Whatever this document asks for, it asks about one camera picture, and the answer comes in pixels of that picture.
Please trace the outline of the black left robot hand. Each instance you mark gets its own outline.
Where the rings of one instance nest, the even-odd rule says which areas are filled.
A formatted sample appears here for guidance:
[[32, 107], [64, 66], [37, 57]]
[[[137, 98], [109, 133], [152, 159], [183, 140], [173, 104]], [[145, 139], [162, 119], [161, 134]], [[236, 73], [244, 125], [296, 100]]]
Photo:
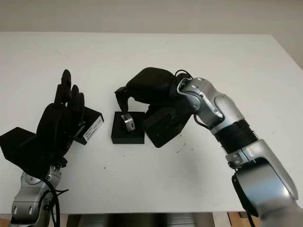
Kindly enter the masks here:
[[36, 130], [38, 138], [46, 145], [46, 156], [51, 165], [66, 166], [64, 156], [86, 125], [84, 107], [84, 94], [77, 85], [71, 84], [71, 73], [65, 69], [54, 102], [45, 108]]

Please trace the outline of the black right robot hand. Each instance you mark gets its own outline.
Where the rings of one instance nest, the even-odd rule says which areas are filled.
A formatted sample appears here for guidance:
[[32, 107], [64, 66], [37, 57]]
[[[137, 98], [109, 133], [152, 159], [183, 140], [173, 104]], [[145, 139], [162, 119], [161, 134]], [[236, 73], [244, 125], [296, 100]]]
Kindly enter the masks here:
[[165, 69], [147, 67], [127, 84], [115, 91], [118, 105], [123, 113], [128, 112], [128, 99], [148, 104], [149, 111], [159, 110], [176, 100], [177, 77]]

